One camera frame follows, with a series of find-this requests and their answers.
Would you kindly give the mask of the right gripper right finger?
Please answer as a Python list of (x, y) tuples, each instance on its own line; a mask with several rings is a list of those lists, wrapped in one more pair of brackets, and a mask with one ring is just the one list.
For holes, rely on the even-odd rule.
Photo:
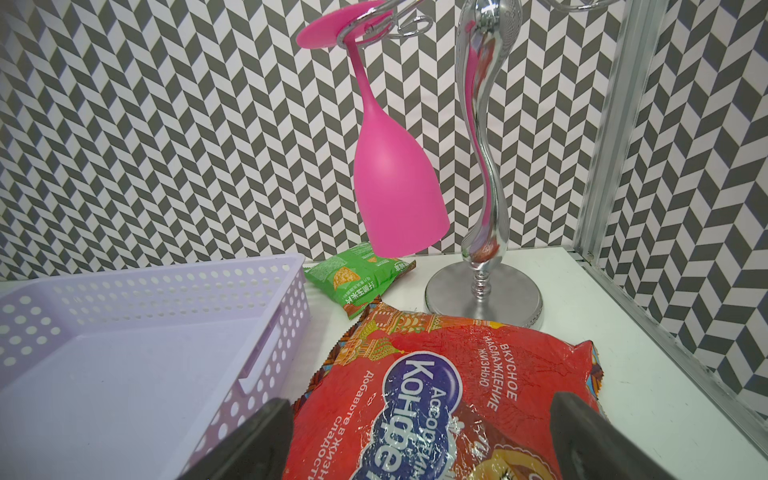
[(574, 393), (554, 395), (550, 433), (564, 479), (673, 479)]

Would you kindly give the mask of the lavender plastic basket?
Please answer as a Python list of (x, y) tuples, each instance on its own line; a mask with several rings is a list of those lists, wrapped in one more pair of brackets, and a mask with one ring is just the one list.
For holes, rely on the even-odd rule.
[(1, 475), (174, 479), (277, 397), (299, 254), (35, 280), (1, 296)]

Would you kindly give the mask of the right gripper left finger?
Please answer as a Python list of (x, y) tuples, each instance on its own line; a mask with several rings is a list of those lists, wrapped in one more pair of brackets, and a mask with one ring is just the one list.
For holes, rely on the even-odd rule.
[(269, 400), (180, 479), (280, 480), (290, 450), (293, 419), (288, 400)]

